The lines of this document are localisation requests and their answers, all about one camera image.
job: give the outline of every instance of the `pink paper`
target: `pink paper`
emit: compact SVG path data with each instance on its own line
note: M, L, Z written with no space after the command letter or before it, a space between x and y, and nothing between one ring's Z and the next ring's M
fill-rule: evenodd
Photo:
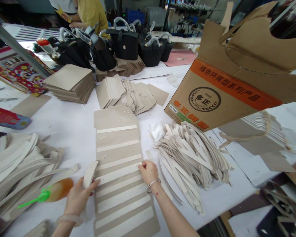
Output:
M194 62L196 55L190 50L171 51L167 62L163 62L167 66L187 65Z

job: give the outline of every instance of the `person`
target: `person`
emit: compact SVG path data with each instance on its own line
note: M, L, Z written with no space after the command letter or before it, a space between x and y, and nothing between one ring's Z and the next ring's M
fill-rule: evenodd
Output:
M158 179L157 165L149 160L145 160L142 165L138 165L143 180L147 185ZM83 177L74 185L67 197L67 203L64 214L73 214L80 216L84 209L90 192L96 188L100 180L93 182L88 188L82 188ZM190 223L185 219L182 213L176 208L168 195L163 190L159 182L154 182L150 187L154 194L161 212L167 223L168 229L172 237L199 237L199 234L194 230ZM68 237L75 223L70 221L62 221L57 226L52 237Z
M106 19L104 8L100 0L74 0L78 9L78 13L75 15L68 15L65 12L61 17L65 21L71 21L70 27L87 28L88 26L94 27L96 23L99 25L94 29L97 35L102 30L108 29L109 24ZM102 34L104 38L110 38L107 34Z
M72 15L77 14L77 9L75 6L75 3L73 0L49 0L50 4L54 8L57 20L60 24L60 27L65 27L68 30L70 30L69 22L67 20L64 20L57 12L56 10L59 10L59 7L66 13L68 17Z

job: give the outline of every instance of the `printed logo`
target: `printed logo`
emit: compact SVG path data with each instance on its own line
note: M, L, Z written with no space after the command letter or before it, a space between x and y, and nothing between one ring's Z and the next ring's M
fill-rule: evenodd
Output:
M210 112L217 109L220 105L220 95L209 87L199 87L188 96L190 105L201 112Z

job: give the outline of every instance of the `blue crate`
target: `blue crate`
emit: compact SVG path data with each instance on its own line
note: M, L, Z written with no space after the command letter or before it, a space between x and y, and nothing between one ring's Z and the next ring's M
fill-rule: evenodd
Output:
M138 9L137 11L134 10L130 10L128 8L126 8L126 21L127 23L133 23L135 20L139 19L141 24L144 25L145 24L145 13L141 12L140 9Z

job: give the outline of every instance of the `hand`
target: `hand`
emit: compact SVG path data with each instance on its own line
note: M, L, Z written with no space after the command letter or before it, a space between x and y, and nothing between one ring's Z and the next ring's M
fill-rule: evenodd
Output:
M81 212L86 206L91 192L98 186L100 180L94 181L89 187L84 189L82 187L83 177L70 189L67 196L66 208L64 215L73 214L80 216Z
M138 165L138 168L147 185L159 178L157 165L149 160L145 160L142 165Z
M71 17L65 12L63 12L60 16L67 22L71 20Z
M79 27L79 28L82 28L84 27L84 24L82 22L72 22L69 24L69 27L72 27L72 28L75 28L75 27Z

